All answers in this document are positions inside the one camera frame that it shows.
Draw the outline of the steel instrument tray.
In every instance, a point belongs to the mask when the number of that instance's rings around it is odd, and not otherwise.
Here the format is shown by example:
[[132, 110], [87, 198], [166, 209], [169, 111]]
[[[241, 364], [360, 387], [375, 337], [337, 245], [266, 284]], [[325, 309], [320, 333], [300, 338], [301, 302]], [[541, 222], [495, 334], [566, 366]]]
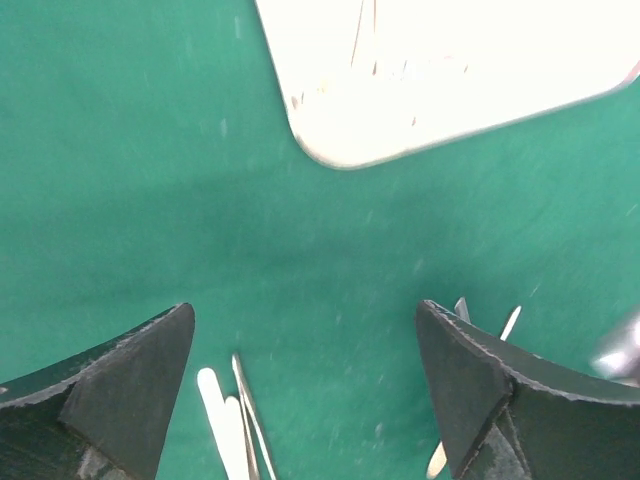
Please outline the steel instrument tray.
[[635, 1], [260, 1], [292, 135], [359, 169], [639, 76]]

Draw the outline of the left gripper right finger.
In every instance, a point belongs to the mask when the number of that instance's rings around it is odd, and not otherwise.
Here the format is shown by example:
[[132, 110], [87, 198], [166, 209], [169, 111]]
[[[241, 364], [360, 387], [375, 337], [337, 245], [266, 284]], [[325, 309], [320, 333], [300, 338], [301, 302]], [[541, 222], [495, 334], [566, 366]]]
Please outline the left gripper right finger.
[[431, 300], [415, 326], [452, 478], [638, 478], [638, 389], [544, 360]]

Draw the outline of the steel tweezers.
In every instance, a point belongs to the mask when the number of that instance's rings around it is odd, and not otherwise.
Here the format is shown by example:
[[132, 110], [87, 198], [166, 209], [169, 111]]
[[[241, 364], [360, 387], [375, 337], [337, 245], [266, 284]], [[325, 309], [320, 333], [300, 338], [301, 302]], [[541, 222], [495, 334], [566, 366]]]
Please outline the steel tweezers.
[[224, 397], [211, 368], [199, 370], [197, 385], [227, 478], [249, 479], [239, 401], [233, 396]]
[[244, 369], [242, 367], [240, 354], [234, 352], [231, 357], [232, 370], [238, 387], [240, 412], [242, 418], [243, 436], [248, 461], [248, 473], [250, 479], [260, 479], [260, 469], [258, 465], [258, 454], [256, 448], [260, 449], [260, 454], [264, 461], [266, 470], [271, 480], [277, 480], [278, 476], [272, 458], [272, 452], [264, 434], [263, 427], [258, 415], [256, 403], [249, 388]]

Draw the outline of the dark green surgical cloth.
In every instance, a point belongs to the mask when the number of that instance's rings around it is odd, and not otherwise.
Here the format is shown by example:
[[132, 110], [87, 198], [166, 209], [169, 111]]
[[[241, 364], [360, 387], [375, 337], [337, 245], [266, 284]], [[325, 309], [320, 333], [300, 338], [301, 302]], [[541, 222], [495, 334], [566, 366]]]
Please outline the dark green surgical cloth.
[[302, 152], [249, 1], [1, 5], [1, 377], [181, 302], [158, 475], [221, 479], [241, 356], [282, 479], [421, 479], [419, 301], [587, 371], [639, 302], [639, 88], [357, 171]]

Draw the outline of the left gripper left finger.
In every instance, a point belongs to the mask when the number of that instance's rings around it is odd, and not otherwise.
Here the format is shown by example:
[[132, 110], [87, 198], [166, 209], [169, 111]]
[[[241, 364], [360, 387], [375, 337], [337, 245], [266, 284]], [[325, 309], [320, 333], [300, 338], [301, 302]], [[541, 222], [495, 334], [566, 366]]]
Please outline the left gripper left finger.
[[178, 304], [2, 383], [2, 478], [155, 478], [194, 330]]

